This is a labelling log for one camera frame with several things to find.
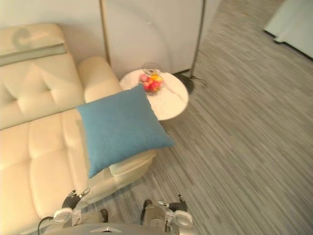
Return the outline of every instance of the side table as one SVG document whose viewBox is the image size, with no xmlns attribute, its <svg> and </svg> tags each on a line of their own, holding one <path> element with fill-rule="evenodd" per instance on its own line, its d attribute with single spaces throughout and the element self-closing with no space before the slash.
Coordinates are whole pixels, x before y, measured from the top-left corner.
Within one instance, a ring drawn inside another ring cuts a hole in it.
<svg viewBox="0 0 313 235">
<path fill-rule="evenodd" d="M 142 70 L 135 70 L 125 75 L 120 81 L 122 89 L 128 90 L 137 86 L 142 73 Z M 147 98 L 157 119 L 168 129 L 171 121 L 186 109 L 189 95 L 183 83 L 175 76 L 163 72 L 161 77 L 164 79 L 163 87 L 156 94 L 147 95 Z"/>
</svg>

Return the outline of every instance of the sofa backrest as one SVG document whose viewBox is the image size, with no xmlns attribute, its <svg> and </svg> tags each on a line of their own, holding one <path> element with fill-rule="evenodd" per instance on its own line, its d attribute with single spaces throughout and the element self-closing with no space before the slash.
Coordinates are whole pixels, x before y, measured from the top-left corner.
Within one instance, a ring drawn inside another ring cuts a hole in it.
<svg viewBox="0 0 313 235">
<path fill-rule="evenodd" d="M 56 24 L 0 30 L 0 129 L 82 103 L 82 84 Z"/>
</svg>

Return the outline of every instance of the sofa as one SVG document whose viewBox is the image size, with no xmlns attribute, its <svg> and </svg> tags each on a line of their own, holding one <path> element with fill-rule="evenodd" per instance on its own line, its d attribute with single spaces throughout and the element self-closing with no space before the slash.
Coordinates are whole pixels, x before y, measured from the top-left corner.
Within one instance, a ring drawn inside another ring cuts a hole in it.
<svg viewBox="0 0 313 235">
<path fill-rule="evenodd" d="M 56 24 L 3 28 L 0 38 L 0 234 L 33 231 L 73 189 L 90 188 L 82 208 L 145 174 L 154 150 L 88 178 L 75 107 L 122 91 L 102 57 L 76 67 Z"/>
</svg>

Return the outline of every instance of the glass bowl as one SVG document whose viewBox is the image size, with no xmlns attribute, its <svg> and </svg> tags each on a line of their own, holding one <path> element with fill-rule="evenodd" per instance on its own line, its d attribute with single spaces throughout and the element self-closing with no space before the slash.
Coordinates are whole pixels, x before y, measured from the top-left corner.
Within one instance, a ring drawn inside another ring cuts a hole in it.
<svg viewBox="0 0 313 235">
<path fill-rule="evenodd" d="M 154 95 L 160 91 L 164 85 L 164 79 L 161 76 L 160 65 L 156 63 L 146 63 L 142 66 L 143 73 L 139 76 L 139 82 L 148 95 Z"/>
</svg>

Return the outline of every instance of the pillow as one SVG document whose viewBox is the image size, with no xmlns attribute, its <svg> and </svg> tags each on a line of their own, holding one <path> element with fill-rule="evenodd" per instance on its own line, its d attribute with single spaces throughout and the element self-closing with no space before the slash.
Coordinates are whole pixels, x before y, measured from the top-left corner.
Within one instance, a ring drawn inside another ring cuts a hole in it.
<svg viewBox="0 0 313 235">
<path fill-rule="evenodd" d="M 89 178 L 140 152 L 174 145 L 142 85 L 77 107 L 90 160 Z"/>
</svg>

